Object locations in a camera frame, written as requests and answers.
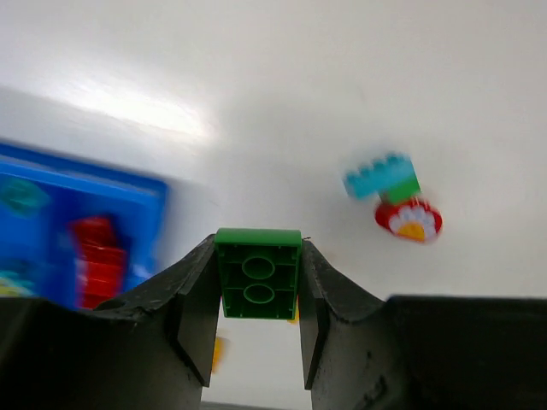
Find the yellow long lego brick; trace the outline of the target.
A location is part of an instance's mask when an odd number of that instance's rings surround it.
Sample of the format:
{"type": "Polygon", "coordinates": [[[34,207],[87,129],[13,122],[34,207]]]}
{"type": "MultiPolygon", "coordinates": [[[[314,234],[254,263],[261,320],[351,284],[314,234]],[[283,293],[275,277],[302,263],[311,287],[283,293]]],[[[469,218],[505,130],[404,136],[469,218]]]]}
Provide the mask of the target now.
{"type": "Polygon", "coordinates": [[[229,345],[229,341],[225,337],[216,336],[215,337],[215,346],[212,359],[211,373],[215,374],[218,372],[220,365],[226,356],[226,350],[229,345]]]}

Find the teal green number lego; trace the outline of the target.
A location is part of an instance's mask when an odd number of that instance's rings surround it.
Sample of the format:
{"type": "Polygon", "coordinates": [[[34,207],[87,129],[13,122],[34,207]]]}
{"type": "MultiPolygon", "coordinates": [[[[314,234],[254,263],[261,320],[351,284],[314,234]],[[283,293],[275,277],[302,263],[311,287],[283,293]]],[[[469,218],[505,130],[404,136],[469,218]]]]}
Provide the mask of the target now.
{"type": "Polygon", "coordinates": [[[8,177],[1,183],[1,203],[17,216],[31,217],[49,202],[50,197],[29,180],[8,177]]]}

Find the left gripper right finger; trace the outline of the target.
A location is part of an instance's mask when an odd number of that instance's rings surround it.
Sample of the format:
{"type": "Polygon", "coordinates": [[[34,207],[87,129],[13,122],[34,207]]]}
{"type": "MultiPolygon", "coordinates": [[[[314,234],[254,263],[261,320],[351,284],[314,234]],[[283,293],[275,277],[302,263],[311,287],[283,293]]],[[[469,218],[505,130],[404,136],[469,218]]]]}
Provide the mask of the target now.
{"type": "Polygon", "coordinates": [[[382,301],[310,241],[300,270],[303,378],[313,408],[545,408],[545,300],[382,301]]]}

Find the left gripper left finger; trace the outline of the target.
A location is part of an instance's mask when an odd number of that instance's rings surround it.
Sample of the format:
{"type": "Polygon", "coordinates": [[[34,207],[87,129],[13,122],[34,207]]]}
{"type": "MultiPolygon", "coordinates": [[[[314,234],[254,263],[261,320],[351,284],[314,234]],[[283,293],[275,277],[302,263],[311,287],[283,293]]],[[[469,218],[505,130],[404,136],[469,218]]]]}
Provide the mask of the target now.
{"type": "Polygon", "coordinates": [[[220,307],[215,239],[93,310],[1,301],[4,409],[197,409],[220,307]]]}

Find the red square lego brick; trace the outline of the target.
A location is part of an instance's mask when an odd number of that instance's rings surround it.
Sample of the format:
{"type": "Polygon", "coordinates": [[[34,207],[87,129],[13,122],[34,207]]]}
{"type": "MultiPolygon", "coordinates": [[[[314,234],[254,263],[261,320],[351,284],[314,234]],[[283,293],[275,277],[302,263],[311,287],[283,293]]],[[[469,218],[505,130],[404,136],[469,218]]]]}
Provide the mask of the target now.
{"type": "Polygon", "coordinates": [[[107,216],[74,220],[70,228],[79,265],[79,306],[94,309],[121,292],[126,272],[126,251],[107,216]]]}

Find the green two-stud lego brick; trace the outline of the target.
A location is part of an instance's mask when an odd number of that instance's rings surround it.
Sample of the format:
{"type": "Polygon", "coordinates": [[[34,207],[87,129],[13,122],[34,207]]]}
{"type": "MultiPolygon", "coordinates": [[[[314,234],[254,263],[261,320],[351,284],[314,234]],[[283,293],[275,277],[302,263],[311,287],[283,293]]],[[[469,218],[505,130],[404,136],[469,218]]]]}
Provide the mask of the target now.
{"type": "Polygon", "coordinates": [[[215,253],[224,315],[294,320],[302,244],[299,230],[220,228],[215,253]]]}

